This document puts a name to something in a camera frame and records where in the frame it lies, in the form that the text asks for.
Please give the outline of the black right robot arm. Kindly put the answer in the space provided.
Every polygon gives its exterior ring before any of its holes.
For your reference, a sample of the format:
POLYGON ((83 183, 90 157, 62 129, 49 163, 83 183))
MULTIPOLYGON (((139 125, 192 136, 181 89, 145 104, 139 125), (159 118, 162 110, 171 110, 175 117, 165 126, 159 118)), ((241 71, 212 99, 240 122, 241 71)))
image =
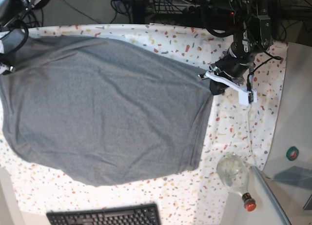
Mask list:
POLYGON ((23 21, 24 17, 32 9, 42 9, 50 0, 0 0, 0 26, 8 27, 11 30, 6 34, 9 36, 14 30, 24 31, 21 42, 8 52, 0 54, 0 61, 4 62, 9 56, 16 53, 26 43, 29 37, 27 24, 23 21))

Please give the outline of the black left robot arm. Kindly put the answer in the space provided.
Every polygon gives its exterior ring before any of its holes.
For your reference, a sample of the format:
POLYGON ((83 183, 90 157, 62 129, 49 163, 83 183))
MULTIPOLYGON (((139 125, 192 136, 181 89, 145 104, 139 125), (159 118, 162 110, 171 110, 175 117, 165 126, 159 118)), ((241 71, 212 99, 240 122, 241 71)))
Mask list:
POLYGON ((254 60, 264 53, 270 60, 281 60, 269 53, 272 45, 271 18, 268 0, 200 0, 201 18, 206 30, 218 38, 233 37, 223 56, 209 66, 209 72, 221 77, 212 80, 210 91, 220 95, 229 87, 225 81, 238 86, 246 82, 249 97, 253 96, 253 76, 258 66, 254 60))

